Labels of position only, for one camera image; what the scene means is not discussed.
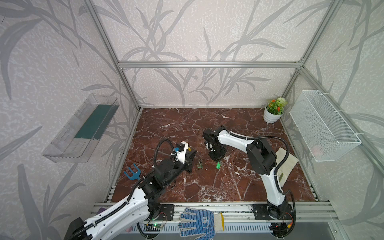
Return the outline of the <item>metal keyring with green tags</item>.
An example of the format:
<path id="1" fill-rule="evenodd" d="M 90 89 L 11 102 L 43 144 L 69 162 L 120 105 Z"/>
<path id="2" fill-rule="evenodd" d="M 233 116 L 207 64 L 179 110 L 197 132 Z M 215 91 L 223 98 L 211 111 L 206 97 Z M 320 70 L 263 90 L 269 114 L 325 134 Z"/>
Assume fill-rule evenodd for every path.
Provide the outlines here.
<path id="1" fill-rule="evenodd" d="M 199 161 L 198 164 L 197 164 L 197 168 L 198 169 L 203 169 L 204 166 L 203 166 L 203 162 L 202 161 Z"/>

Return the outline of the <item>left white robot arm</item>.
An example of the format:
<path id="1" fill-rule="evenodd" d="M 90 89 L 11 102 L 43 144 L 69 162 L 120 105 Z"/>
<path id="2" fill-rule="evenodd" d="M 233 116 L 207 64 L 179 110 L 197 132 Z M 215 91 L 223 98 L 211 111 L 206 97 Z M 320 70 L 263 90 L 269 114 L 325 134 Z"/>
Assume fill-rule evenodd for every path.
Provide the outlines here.
<path id="1" fill-rule="evenodd" d="M 191 173 L 197 150 L 188 143 L 172 147 L 168 159 L 154 163 L 153 170 L 132 187 L 131 193 L 105 211 L 70 223 L 66 240 L 112 240 L 129 227 L 160 213 L 158 199 L 183 172 Z"/>

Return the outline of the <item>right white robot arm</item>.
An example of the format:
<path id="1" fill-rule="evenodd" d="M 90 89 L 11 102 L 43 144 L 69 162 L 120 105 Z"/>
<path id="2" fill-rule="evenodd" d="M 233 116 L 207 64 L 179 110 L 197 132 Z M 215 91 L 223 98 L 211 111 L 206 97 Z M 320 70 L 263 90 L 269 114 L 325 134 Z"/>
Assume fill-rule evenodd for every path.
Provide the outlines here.
<path id="1" fill-rule="evenodd" d="M 220 126 L 214 131 L 205 129 L 203 138 L 206 148 L 209 150 L 209 156 L 215 162 L 224 158 L 228 146 L 248 155 L 253 170 L 262 178 L 267 193 L 268 214 L 273 219 L 280 219 L 289 207 L 286 199 L 288 193 L 283 192 L 278 179 L 278 170 L 290 154 L 290 146 L 287 141 L 276 136 L 248 137 L 231 132 L 224 126 Z M 286 154 L 280 163 L 277 163 L 277 155 L 268 139 L 279 140 L 285 145 Z"/>

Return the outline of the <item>blue plastic fork tool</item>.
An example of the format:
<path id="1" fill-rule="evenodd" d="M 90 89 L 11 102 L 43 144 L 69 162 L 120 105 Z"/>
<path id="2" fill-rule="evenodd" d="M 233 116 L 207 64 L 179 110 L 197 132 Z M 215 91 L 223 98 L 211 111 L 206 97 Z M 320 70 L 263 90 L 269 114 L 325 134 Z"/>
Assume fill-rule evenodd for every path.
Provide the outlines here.
<path id="1" fill-rule="evenodd" d="M 133 167 L 128 167 L 126 171 L 123 171 L 124 175 L 131 181 L 141 179 L 141 170 L 133 163 Z"/>

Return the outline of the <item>blue white work glove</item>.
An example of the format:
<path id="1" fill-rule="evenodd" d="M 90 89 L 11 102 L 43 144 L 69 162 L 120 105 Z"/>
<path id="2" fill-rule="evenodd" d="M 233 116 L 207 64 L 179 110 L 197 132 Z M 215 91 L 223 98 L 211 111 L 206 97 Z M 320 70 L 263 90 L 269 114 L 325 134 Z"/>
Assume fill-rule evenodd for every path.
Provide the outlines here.
<path id="1" fill-rule="evenodd" d="M 180 236 L 196 237 L 195 240 L 213 240 L 217 232 L 225 231 L 224 216 L 209 210 L 185 208 L 178 223 Z"/>

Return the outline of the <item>green circuit board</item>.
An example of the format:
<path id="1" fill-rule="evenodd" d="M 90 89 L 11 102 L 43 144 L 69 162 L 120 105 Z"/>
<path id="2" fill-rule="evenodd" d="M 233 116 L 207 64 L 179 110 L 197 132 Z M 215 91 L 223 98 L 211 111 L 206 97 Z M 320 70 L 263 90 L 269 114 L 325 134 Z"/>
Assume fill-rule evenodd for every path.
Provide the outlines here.
<path id="1" fill-rule="evenodd" d="M 147 223 L 144 225 L 146 232 L 160 232 L 167 223 Z"/>

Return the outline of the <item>potted plant white pot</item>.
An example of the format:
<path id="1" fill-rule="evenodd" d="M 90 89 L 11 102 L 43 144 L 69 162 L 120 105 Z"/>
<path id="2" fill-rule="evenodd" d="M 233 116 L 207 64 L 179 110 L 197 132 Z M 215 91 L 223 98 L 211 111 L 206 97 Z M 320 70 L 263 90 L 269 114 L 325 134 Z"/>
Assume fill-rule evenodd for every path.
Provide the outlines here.
<path id="1" fill-rule="evenodd" d="M 284 107 L 287 104 L 287 100 L 282 97 L 270 100 L 264 110 L 264 121 L 268 124 L 277 122 L 284 114 Z"/>

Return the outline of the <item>beige sponge pad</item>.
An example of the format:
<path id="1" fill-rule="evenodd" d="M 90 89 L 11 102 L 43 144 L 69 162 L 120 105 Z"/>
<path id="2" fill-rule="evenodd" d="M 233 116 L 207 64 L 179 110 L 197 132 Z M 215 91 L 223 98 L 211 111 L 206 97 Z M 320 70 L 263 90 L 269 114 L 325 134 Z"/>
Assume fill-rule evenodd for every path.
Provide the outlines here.
<path id="1" fill-rule="evenodd" d="M 286 155 L 286 150 L 283 148 L 279 148 L 276 152 L 277 155 L 277 164 L 281 163 L 283 158 Z M 281 185 L 281 187 L 284 186 L 285 182 L 287 181 L 290 173 L 294 169 L 295 165 L 298 163 L 298 159 L 294 157 L 292 154 L 289 154 L 287 160 L 283 163 L 283 165 L 278 169 L 278 180 Z"/>

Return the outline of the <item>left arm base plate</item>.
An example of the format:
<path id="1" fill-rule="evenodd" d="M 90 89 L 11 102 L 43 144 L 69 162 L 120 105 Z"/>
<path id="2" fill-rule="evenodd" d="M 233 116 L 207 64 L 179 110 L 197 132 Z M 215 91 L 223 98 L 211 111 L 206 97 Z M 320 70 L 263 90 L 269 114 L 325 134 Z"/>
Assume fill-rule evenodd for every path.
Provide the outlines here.
<path id="1" fill-rule="evenodd" d="M 174 204 L 160 204 L 160 208 L 150 214 L 149 220 L 151 221 L 171 221 L 174 218 L 175 205 Z"/>

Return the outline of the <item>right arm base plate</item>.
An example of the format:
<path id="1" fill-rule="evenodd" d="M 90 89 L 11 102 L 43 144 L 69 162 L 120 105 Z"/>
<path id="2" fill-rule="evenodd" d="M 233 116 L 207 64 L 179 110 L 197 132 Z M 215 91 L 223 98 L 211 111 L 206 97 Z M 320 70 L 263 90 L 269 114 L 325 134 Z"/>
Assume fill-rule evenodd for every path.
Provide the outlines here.
<path id="1" fill-rule="evenodd" d="M 287 208 L 281 213 L 270 210 L 268 204 L 252 204 L 251 211 L 254 214 L 255 220 L 277 221 L 288 218 L 289 214 L 292 215 L 294 210 L 292 205 L 288 204 Z"/>

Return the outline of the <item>clear plastic wall shelf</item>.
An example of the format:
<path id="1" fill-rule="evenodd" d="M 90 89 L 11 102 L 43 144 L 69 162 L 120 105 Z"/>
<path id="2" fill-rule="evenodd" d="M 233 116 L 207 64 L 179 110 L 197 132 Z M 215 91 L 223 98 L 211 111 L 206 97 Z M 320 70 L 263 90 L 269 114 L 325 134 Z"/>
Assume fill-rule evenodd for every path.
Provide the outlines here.
<path id="1" fill-rule="evenodd" d="M 117 112 L 117 97 L 89 94 L 42 155 L 54 163 L 86 163 Z"/>

